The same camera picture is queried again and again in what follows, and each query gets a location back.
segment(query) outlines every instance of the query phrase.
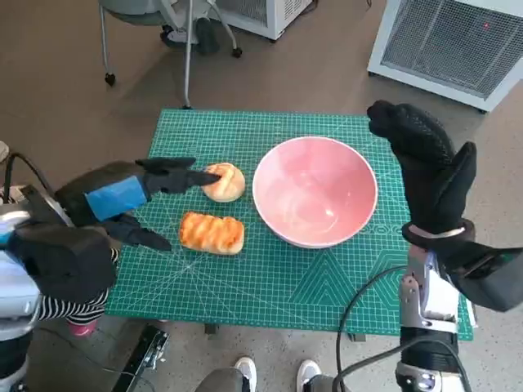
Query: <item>elongated bread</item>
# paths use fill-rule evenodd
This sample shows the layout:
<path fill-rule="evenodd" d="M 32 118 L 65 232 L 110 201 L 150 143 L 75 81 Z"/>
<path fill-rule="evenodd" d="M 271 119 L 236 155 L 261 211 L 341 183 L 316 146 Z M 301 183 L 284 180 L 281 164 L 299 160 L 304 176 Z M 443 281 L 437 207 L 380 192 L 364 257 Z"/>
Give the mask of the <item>elongated bread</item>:
<path fill-rule="evenodd" d="M 232 163 L 217 163 L 208 166 L 205 171 L 221 176 L 218 182 L 202 187 L 211 200 L 219 203 L 234 202 L 244 194 L 244 174 Z"/>
<path fill-rule="evenodd" d="M 180 242 L 195 251 L 235 255 L 244 247 L 244 224 L 229 216 L 187 212 L 180 223 Z"/>

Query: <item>pink bowl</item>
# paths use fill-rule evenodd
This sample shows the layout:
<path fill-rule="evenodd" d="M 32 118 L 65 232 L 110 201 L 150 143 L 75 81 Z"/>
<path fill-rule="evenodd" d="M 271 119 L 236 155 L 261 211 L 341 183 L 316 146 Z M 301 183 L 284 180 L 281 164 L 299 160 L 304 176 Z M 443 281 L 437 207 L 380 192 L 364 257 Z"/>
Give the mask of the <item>pink bowl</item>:
<path fill-rule="evenodd" d="M 327 137 L 298 137 L 269 151 L 253 180 L 261 218 L 298 247 L 331 247 L 369 222 L 378 200 L 373 169 L 357 151 Z"/>

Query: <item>grid lines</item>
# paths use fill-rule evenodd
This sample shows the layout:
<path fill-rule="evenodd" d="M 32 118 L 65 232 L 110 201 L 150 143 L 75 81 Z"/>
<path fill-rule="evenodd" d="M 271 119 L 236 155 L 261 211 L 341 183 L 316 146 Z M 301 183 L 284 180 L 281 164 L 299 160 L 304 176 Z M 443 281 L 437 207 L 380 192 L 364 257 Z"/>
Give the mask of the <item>grid lines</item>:
<path fill-rule="evenodd" d="M 147 319 L 336 331 L 346 303 L 372 276 L 404 265 L 407 242 L 400 229 L 409 220 L 399 166 L 388 142 L 369 132 L 366 117 L 165 109 L 150 157 L 194 156 L 195 168 L 230 162 L 245 175 L 244 196 L 215 203 L 201 189 L 185 195 L 157 194 L 135 216 L 168 238 L 172 252 L 124 247 L 118 282 L 107 313 Z M 308 250 L 275 235 L 257 214 L 252 181 L 258 162 L 275 145 L 298 136 L 327 136 L 358 150 L 378 180 L 378 205 L 354 238 L 336 247 Z M 187 211 L 233 216 L 245 225 L 237 256 L 183 248 L 178 225 Z M 362 297 L 347 321 L 354 333 L 398 335 L 398 282 L 382 279 Z M 464 301 L 462 339 L 472 339 Z"/>

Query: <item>round bun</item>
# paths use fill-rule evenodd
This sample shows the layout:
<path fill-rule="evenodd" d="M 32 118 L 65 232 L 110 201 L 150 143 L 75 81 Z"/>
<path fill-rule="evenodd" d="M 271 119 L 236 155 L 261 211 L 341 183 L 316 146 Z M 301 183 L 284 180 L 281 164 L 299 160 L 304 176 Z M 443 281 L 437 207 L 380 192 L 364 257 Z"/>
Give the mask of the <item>round bun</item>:
<path fill-rule="evenodd" d="M 216 163 L 208 166 L 208 173 L 221 176 L 214 184 L 203 186 L 203 192 L 208 198 L 219 203 L 234 202 L 245 191 L 244 174 L 231 163 Z"/>

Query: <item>chair leg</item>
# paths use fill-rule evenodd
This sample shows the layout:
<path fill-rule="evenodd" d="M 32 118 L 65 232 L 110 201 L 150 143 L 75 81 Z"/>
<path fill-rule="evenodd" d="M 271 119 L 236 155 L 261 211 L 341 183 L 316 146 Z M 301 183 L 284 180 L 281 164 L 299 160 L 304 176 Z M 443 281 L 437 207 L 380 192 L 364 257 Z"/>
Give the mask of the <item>chair leg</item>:
<path fill-rule="evenodd" d="M 216 15 L 218 15 L 218 19 L 220 20 L 221 25 L 226 30 L 227 35 L 229 35 L 230 40 L 232 41 L 232 48 L 237 49 L 238 44 L 236 43 L 236 37 L 233 34 L 232 30 L 230 29 L 229 25 L 223 20 L 223 16 L 221 15 L 221 12 L 220 12 L 220 9 L 218 8 L 218 6 L 216 5 L 216 3 L 213 0 L 207 0 L 207 4 L 209 6 L 211 6 L 212 10 L 214 12 L 216 12 Z"/>
<path fill-rule="evenodd" d="M 100 23 L 101 23 L 101 54 L 102 60 L 104 61 L 105 68 L 105 82 L 110 86 L 113 86 L 116 83 L 116 77 L 111 72 L 109 66 L 109 55 L 107 53 L 107 37 L 105 34 L 105 10 L 104 7 L 100 4 Z"/>
<path fill-rule="evenodd" d="M 189 77 L 190 77 L 190 52 L 191 52 L 191 39 L 193 36 L 193 1 L 189 0 L 189 10 L 187 11 L 187 42 L 186 42 L 186 68 L 184 72 L 184 109 L 190 109 L 189 100 Z"/>

